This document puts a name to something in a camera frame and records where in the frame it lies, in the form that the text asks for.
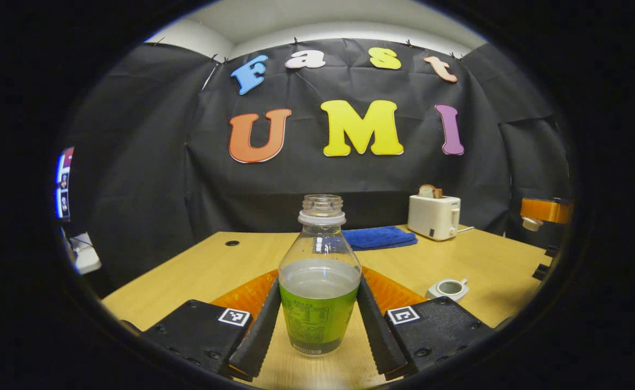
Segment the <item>clear plastic bottle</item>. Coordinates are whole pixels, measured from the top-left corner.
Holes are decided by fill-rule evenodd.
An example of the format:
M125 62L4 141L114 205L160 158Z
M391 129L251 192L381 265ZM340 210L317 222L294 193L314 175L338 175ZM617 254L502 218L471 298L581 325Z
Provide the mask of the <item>clear plastic bottle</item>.
M361 266L341 232L342 198L306 195L298 221L303 230L278 266L281 304L291 345L320 356L342 343Z

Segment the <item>foam letter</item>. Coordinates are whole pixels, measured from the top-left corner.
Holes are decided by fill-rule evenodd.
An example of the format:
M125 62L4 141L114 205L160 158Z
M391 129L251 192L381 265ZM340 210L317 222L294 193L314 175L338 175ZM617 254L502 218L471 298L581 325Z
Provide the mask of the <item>foam letter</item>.
M363 119L347 101L326 101L320 108L327 111L329 121L329 144L322 150L326 156L349 155L352 149L345 143L345 133L360 154L365 152L373 135L375 142L370 151L374 154L404 153L404 146L397 140L397 129L394 126L397 105L391 101L373 101Z
M449 68L450 65L442 62L438 57L434 57L431 55L431 57L424 58L424 61L431 64L434 71L436 71L436 74L444 81L457 82L457 76L455 76L454 74L449 74L446 69Z
M325 53L320 50L303 50L291 54L291 59L286 61L287 68L299 69L302 67L319 68L325 66L323 61Z
M402 63L395 58L397 53L392 50L382 47L371 47L368 50L368 54L371 56L370 62L376 67L385 69L399 69L402 67Z
M457 128L457 110L445 104L436 104L436 111L443 121L443 133L445 133L445 143L443 153L451 155L462 155L464 146L459 143L459 130Z
M261 148L250 146L252 124L259 118L258 114L242 114L231 118L231 157L239 163L262 163L276 156L283 146L286 118L290 115L291 110L286 108L273 109L265 114L270 120L270 137L267 144Z
M258 86L260 82L265 79L265 77L256 77L255 75L265 73L266 69L262 61L267 59L267 55L258 55L254 59L250 60L250 62L244 64L243 66L234 70L233 73L231 73L231 76L238 79L238 84L241 85L241 95Z

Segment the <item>letter m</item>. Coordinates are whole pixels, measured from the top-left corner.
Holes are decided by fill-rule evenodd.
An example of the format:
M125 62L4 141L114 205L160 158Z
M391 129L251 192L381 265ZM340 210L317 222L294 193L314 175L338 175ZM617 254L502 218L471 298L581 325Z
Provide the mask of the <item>letter m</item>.
M394 111L397 105L391 101L373 101L363 119L347 101L326 101L320 108L327 112L329 121L329 144L322 150L326 156L349 155L352 149L345 143L345 134L359 154L365 153L373 135L375 142L370 151L374 154L404 153L404 147L397 140L397 129L394 127Z

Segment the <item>folded cloth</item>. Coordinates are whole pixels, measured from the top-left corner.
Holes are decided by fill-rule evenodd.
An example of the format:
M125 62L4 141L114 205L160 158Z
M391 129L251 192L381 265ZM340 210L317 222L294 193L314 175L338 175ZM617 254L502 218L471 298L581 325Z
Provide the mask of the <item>folded cloth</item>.
M396 248L418 242L414 233L402 232L394 226L342 230L342 234L353 250Z

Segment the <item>small white cup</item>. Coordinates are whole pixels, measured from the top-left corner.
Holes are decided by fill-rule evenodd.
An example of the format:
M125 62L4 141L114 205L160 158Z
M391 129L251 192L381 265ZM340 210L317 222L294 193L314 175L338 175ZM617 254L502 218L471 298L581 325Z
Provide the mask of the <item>small white cup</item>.
M426 291L426 298L434 299L446 296L453 301L459 301L469 291L469 286L466 285L466 282L466 279L462 279L461 282L455 279L443 279Z

